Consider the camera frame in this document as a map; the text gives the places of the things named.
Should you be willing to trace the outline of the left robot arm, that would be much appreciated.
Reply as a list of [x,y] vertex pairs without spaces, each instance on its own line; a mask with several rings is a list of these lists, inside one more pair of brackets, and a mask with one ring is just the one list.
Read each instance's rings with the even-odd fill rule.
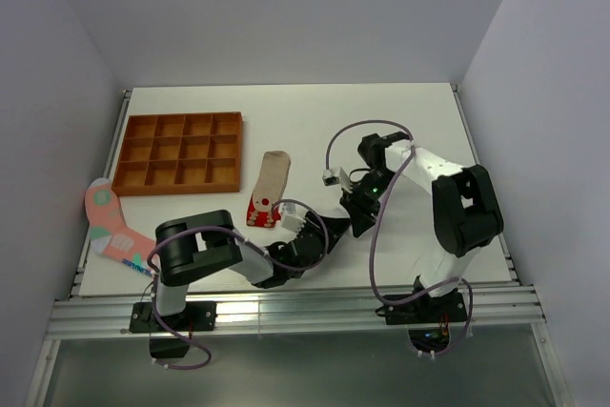
[[154,255],[158,279],[154,287],[152,320],[174,330],[186,317],[190,285],[229,269],[260,289],[284,285],[317,265],[350,229],[346,211],[329,215],[311,210],[299,215],[289,203],[282,205],[279,222],[295,234],[289,241],[256,247],[241,234],[226,210],[196,214],[161,224],[155,230]]

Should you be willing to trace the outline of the orange compartment tray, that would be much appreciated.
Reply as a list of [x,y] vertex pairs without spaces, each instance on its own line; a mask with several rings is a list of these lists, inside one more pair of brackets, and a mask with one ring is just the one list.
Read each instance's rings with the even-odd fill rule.
[[119,196],[236,193],[242,137],[240,112],[132,115],[112,189]]

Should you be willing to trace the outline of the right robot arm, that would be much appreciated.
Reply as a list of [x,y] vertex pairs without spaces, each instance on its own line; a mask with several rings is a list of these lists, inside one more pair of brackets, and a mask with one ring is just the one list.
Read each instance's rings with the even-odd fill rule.
[[457,288],[473,259],[503,231],[490,175],[480,165],[465,167],[418,147],[405,132],[367,135],[357,151],[369,171],[342,189],[340,205],[350,216],[355,237],[375,230],[369,258],[371,279],[375,278],[381,219],[395,184],[405,177],[431,198],[436,241],[416,277],[422,292],[412,302],[417,317],[434,320],[445,309],[444,297]]

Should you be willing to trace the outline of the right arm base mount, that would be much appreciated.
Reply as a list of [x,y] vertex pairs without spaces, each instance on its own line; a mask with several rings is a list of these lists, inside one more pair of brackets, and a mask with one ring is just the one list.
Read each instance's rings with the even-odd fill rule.
[[446,350],[451,342],[450,325],[465,323],[468,318],[462,293],[455,288],[447,295],[426,294],[399,306],[381,305],[376,315],[389,326],[431,324],[431,327],[409,330],[412,345],[421,352]]

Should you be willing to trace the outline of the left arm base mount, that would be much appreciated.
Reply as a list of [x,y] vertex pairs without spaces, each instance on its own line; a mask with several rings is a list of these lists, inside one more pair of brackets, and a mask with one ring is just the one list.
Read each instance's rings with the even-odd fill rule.
[[[163,316],[165,323],[177,332],[210,332],[214,329],[216,303],[213,301],[187,302],[185,309],[174,315]],[[153,315],[151,302],[136,302],[132,307],[129,332],[131,334],[156,334],[164,331]],[[178,360],[184,357],[189,346],[178,339],[151,337],[149,351],[157,359]]]

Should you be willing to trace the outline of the beige red reindeer sock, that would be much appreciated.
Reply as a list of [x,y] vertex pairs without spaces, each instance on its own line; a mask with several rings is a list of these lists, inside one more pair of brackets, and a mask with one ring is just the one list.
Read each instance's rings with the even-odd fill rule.
[[268,151],[263,154],[247,211],[248,226],[271,229],[280,219],[275,203],[283,197],[290,167],[291,159],[286,152]]

